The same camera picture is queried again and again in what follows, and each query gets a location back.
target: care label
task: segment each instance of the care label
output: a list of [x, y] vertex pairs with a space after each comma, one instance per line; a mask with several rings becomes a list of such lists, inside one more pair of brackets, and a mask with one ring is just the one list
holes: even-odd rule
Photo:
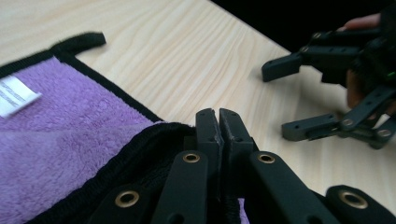
[[38, 99], [36, 93], [14, 76], [0, 79], [0, 117], [8, 118]]

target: purple towel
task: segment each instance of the purple towel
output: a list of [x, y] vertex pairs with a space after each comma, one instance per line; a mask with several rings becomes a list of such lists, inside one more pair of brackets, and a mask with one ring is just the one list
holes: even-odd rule
[[0, 223], [52, 207], [154, 124], [113, 92], [55, 57], [15, 74], [37, 101], [0, 118]]

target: black plastic part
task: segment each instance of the black plastic part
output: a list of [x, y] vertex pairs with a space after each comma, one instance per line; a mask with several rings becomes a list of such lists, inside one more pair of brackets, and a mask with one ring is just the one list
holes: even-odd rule
[[395, 93], [396, 89], [394, 88], [377, 86], [357, 106], [343, 116], [340, 122], [341, 130], [351, 131], [355, 129]]
[[206, 224], [207, 166], [203, 152], [186, 150], [176, 155], [151, 224]]
[[336, 134], [338, 121], [334, 114], [301, 119], [282, 124], [283, 138], [289, 141], [315, 140]]
[[208, 190], [209, 199], [219, 200], [221, 154], [224, 141], [221, 137], [215, 111], [203, 109], [195, 115], [196, 150], [206, 154], [208, 158]]
[[339, 223], [317, 195], [275, 153], [253, 152], [247, 167], [245, 210], [251, 224]]
[[345, 30], [345, 31], [330, 31], [317, 32], [311, 36], [309, 45], [321, 46], [358, 46], [364, 45], [380, 36], [380, 29], [365, 29], [365, 30]]
[[360, 51], [361, 49], [356, 47], [336, 46], [305, 46], [300, 49], [303, 65], [332, 69], [348, 69]]
[[303, 58], [300, 53], [271, 60], [262, 66], [262, 80], [269, 82], [274, 79], [296, 74], [300, 71]]
[[146, 224], [153, 212], [150, 192], [134, 185], [111, 190], [92, 214], [88, 224]]
[[221, 190], [243, 197], [245, 191], [245, 165], [248, 156], [255, 150], [254, 142], [241, 117], [232, 110], [219, 110], [219, 126], [224, 139]]
[[396, 217], [388, 209], [359, 189], [345, 185], [330, 187], [326, 201], [342, 223], [396, 223]]

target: light wood surface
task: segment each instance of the light wood surface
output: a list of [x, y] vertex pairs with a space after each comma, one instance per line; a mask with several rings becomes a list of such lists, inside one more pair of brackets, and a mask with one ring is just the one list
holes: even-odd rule
[[396, 141], [373, 150], [336, 136], [283, 139], [285, 122], [347, 112], [345, 89], [320, 83], [309, 66], [262, 82], [262, 65], [289, 53], [209, 1], [2, 0], [0, 63], [88, 31], [103, 32], [107, 44], [78, 58], [162, 119], [194, 125], [201, 109], [231, 109], [259, 149], [279, 155], [310, 189], [348, 185], [396, 214]]

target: wood grain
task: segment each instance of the wood grain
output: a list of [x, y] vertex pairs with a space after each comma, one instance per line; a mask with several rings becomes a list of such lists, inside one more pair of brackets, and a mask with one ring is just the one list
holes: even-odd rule
[[228, 108], [260, 150], [278, 154], [312, 190], [358, 188], [396, 214], [396, 142], [372, 150], [354, 139], [289, 142], [280, 125], [348, 111], [346, 92], [320, 73], [262, 82], [261, 67], [288, 52], [206, 0], [2, 0], [0, 63], [84, 32], [107, 44], [78, 55], [162, 119], [194, 125], [201, 109]]

